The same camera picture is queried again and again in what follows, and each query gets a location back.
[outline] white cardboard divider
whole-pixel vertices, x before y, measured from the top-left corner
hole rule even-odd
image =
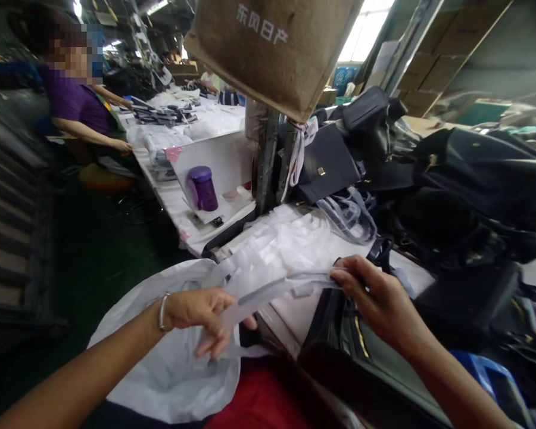
[[[183,146],[171,165],[189,207],[202,222],[209,223],[217,217],[225,220],[225,215],[249,202],[251,194],[242,192],[244,189],[240,189],[237,201],[227,201],[222,195],[252,180],[252,160],[253,151],[248,145],[244,130],[240,130]],[[194,206],[192,194],[187,187],[187,177],[189,170],[197,166],[207,166],[212,171],[214,191],[219,201],[219,208],[214,212],[198,210]]]

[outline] metal rack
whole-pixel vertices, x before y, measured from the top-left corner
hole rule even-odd
[[[0,131],[13,139],[0,118]],[[38,336],[63,332],[53,316],[54,199],[45,174],[0,133],[0,354]]]

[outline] purple shirt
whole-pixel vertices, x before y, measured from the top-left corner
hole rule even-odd
[[[80,85],[62,70],[38,67],[43,85],[48,93],[52,117],[78,121],[103,135],[117,129],[115,119],[88,85]]]

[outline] dark hair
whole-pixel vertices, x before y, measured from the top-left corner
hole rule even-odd
[[[47,54],[53,39],[59,39],[66,46],[83,42],[80,26],[55,7],[33,3],[21,13],[8,13],[7,21],[18,40],[34,55]]]

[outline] pink sticky note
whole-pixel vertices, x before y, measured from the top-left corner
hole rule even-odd
[[[179,237],[180,237],[180,240],[184,243],[185,241],[189,239],[190,234],[188,234],[186,231],[180,231]]]
[[[170,148],[165,149],[165,156],[171,163],[177,162],[177,159],[179,159],[181,152],[183,151],[183,148],[172,146]]]

